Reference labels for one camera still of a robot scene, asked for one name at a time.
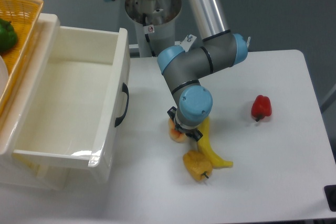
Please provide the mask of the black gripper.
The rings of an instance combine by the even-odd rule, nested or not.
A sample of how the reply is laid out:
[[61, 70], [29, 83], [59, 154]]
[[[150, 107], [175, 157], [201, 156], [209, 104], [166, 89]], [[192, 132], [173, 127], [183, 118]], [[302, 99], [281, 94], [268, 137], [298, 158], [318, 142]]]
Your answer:
[[201, 120], [187, 119], [182, 112], [177, 110], [174, 106], [167, 111], [167, 114], [170, 119], [173, 120], [175, 130], [186, 133], [186, 136], [194, 140], [200, 140], [203, 137], [202, 132], [197, 129], [201, 124]]

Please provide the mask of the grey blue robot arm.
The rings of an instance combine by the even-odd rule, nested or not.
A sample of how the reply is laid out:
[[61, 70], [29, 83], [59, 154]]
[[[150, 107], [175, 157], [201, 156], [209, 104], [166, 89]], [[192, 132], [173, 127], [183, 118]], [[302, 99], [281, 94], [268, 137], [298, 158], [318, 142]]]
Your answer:
[[135, 25], [140, 56], [157, 58], [176, 103], [168, 111], [174, 128], [200, 140], [203, 133], [199, 126], [210, 114], [213, 100], [199, 80], [244, 61], [248, 42], [231, 32], [218, 0], [188, 2], [203, 42], [198, 48], [191, 47], [190, 37], [181, 45], [175, 44], [181, 0], [125, 0], [124, 6]]

